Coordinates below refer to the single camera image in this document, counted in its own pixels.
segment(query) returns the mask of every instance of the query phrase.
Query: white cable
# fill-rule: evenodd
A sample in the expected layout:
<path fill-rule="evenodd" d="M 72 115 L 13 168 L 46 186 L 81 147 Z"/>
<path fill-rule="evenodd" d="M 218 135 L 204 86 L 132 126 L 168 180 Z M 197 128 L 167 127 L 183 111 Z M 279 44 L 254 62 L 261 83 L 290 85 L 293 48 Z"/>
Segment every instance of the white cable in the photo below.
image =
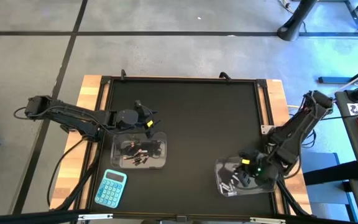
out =
<path fill-rule="evenodd" d="M 335 90 L 334 92 L 330 93 L 328 96 L 331 96 L 331 95 L 335 94 L 337 91 L 341 91 L 341 90 L 347 88 L 348 86 L 353 85 L 353 83 L 356 83 L 357 81 L 358 81 L 358 77 L 355 78 L 353 81 L 349 82 L 348 84 L 346 84 L 346 85 L 340 87 L 339 89 Z"/>
<path fill-rule="evenodd" d="M 288 5 L 288 7 L 287 7 L 288 1 L 287 1 L 287 0 L 283 0 L 283 4 L 284 4 L 284 7 L 287 8 L 287 9 L 293 14 L 293 10 L 291 9 L 291 6 Z"/>

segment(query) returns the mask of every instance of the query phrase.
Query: black mat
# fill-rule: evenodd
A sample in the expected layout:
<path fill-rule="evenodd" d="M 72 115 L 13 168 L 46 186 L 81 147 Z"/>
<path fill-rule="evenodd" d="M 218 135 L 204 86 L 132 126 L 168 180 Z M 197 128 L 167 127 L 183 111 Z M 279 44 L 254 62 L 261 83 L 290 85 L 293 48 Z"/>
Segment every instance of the black mat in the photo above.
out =
<path fill-rule="evenodd" d="M 226 198 L 219 194 L 214 163 L 240 149 L 260 146 L 255 85 L 249 83 L 172 83 L 114 81 L 112 110 L 132 108 L 135 100 L 161 119 L 167 134 L 167 162 L 160 170 L 120 170 L 128 176 L 117 209 L 92 203 L 92 212 L 185 215 L 271 215 L 269 194 Z M 103 143 L 96 188 L 110 163 L 112 138 Z"/>

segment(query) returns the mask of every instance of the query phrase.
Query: black cable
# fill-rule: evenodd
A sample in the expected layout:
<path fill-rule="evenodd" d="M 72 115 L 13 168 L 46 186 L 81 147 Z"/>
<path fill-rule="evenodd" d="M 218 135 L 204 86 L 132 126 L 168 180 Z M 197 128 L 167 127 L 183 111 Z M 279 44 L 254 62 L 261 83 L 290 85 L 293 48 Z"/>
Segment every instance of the black cable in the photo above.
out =
<path fill-rule="evenodd" d="M 338 117 L 332 117 L 332 118 L 323 118 L 321 119 L 320 121 L 326 121 L 326 120 L 329 120 L 329 119 L 339 119 L 339 118 L 352 118 L 352 117 L 356 117 L 358 116 L 358 114 L 356 115 L 350 115 L 350 116 L 338 116 Z"/>
<path fill-rule="evenodd" d="M 17 112 L 19 112 L 20 110 L 26 109 L 26 106 L 23 106 L 17 110 L 15 110 L 15 112 L 13 112 L 13 117 L 17 118 L 17 119 L 30 119 L 30 118 L 24 118 L 24 117 L 19 117 L 18 115 L 16 115 Z"/>
<path fill-rule="evenodd" d="M 302 209 L 300 204 L 296 202 L 295 198 L 293 198 L 291 192 L 285 186 L 284 180 L 281 177 L 277 179 L 277 186 L 280 189 L 286 201 L 290 204 L 291 208 L 293 209 L 296 215 L 310 216 L 306 211 Z"/>
<path fill-rule="evenodd" d="M 73 149 L 75 149 L 75 147 L 77 147 L 82 141 L 84 141 L 84 139 L 79 140 L 76 144 L 74 144 L 74 146 L 72 146 L 71 148 L 69 148 L 59 159 L 59 161 L 57 162 L 55 169 L 53 170 L 53 174 L 52 177 L 50 178 L 50 182 L 49 182 L 49 186 L 48 186 L 48 191 L 47 191 L 47 203 L 48 206 L 50 207 L 50 200 L 49 200 L 49 195 L 50 195 L 50 189 L 52 187 L 52 182 L 53 182 L 53 178 L 55 177 L 57 168 L 59 167 L 59 164 L 62 162 L 62 160 L 64 159 L 65 156 L 67 156 L 67 154 L 69 154 Z"/>
<path fill-rule="evenodd" d="M 301 137 L 299 138 L 299 144 L 300 144 L 299 145 L 299 166 L 298 166 L 297 170 L 295 171 L 295 173 L 293 173 L 292 175 L 288 175 L 288 176 L 284 177 L 285 180 L 296 176 L 299 173 L 299 171 L 301 170 L 302 158 L 301 158 L 301 153 L 300 153 L 301 150 L 300 149 L 302 147 L 302 137 L 303 137 L 303 133 L 301 134 Z"/>
<path fill-rule="evenodd" d="M 309 139 L 309 138 L 312 137 L 312 136 L 313 136 L 313 140 L 310 141 L 310 142 L 308 142 L 308 143 L 302 144 L 303 147 L 305 147 L 305 148 L 311 148 L 311 147 L 314 146 L 314 144 L 316 143 L 316 138 L 317 138 L 317 133 L 316 133 L 316 131 L 315 131 L 314 129 L 312 130 L 312 133 L 309 134 L 308 137 L 306 137 L 306 139 Z"/>

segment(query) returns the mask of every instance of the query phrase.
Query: yellow label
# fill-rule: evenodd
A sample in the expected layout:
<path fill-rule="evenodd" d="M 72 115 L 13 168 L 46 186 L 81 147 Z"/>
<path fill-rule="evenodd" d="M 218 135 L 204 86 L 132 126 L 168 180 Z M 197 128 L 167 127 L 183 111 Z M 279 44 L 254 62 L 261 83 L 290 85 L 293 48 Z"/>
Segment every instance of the yellow label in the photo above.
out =
<path fill-rule="evenodd" d="M 242 161 L 241 161 L 243 164 L 249 164 L 249 160 L 248 159 L 243 159 Z"/>
<path fill-rule="evenodd" d="M 153 121 L 147 122 L 147 127 L 151 127 L 153 125 Z"/>

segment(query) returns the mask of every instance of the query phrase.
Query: calculator display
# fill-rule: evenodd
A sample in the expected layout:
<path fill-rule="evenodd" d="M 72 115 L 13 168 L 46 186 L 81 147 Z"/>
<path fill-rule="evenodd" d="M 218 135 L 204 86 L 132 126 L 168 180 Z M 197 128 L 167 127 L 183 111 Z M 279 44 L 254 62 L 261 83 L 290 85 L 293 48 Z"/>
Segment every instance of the calculator display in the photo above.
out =
<path fill-rule="evenodd" d="M 112 173 L 112 172 L 107 172 L 106 177 L 111 179 L 111 180 L 118 181 L 118 182 L 122 182 L 124 180 L 123 176 L 117 175 L 117 174 Z"/>

